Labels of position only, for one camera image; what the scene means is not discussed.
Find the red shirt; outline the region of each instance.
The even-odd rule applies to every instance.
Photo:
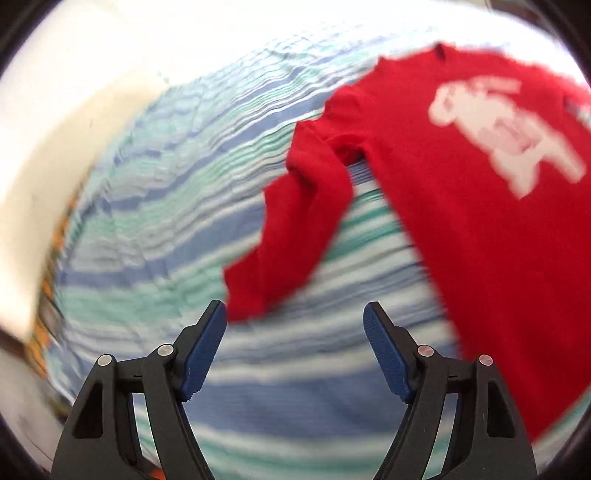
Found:
[[[346,166],[365,157],[464,356],[493,356],[537,437],[591,381],[591,134],[567,101],[591,96],[492,52],[380,59],[297,124],[261,243],[225,270],[230,320],[306,283],[352,200]]]

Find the white graphic print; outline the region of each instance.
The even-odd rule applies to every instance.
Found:
[[[492,168],[517,198],[529,194],[538,181],[539,163],[551,163],[570,183],[587,171],[569,141],[538,115],[517,108],[507,95],[519,93],[521,82],[499,77],[475,77],[437,89],[429,107],[431,123],[455,123],[474,145],[490,155]]]

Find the bed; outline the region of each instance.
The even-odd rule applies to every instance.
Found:
[[[225,297],[222,268],[256,244],[262,188],[284,172],[295,123],[318,116],[379,56],[444,40],[584,82],[555,39],[510,17],[435,2],[375,8],[379,18],[344,9],[290,25],[173,86],[102,154],[54,236],[30,343],[31,360],[66,408],[102,353],[144,356]],[[349,170],[355,200],[309,285],[271,314],[230,326],[202,391],[186,404],[216,478],[372,478],[404,406],[363,332],[367,302],[379,301],[418,342],[457,355],[411,239],[364,163]],[[540,466],[588,399],[536,444]],[[157,464],[145,404],[135,400],[144,455]],[[452,420],[453,400],[427,478],[441,468]]]

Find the metal screw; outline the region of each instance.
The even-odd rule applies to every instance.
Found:
[[[482,365],[486,365],[487,367],[491,366],[494,363],[493,360],[492,360],[492,357],[490,355],[481,355],[478,358],[478,361]]]
[[[160,345],[158,347],[158,354],[160,356],[169,356],[173,352],[174,347],[172,345],[169,345],[168,343],[165,343],[164,345]]]
[[[417,350],[418,354],[421,356],[433,356],[433,354],[435,353],[435,350],[433,350],[430,346],[428,345],[421,345],[418,350]]]
[[[101,355],[99,357],[99,359],[96,361],[96,363],[98,363],[102,367],[105,367],[105,366],[109,365],[110,362],[111,362],[111,356],[110,355]]]

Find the blue striped fabric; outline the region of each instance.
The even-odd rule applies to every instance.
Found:
[[[262,189],[284,172],[295,123],[319,115],[380,55],[445,40],[582,78],[543,33],[485,12],[457,14],[289,35],[153,103],[105,153],[70,218],[55,274],[66,326],[45,354],[53,385],[73,401],[99,355],[146,355],[225,297],[222,268],[256,244]],[[349,171],[355,201],[310,284],[264,318],[230,326],[186,404],[219,480],[373,478],[404,406],[363,332],[367,302],[379,301],[420,343],[457,353],[396,215],[364,163]],[[441,467],[452,409],[453,399],[428,475]],[[136,412],[144,454],[157,462],[141,397]],[[540,443],[540,462],[579,413]]]

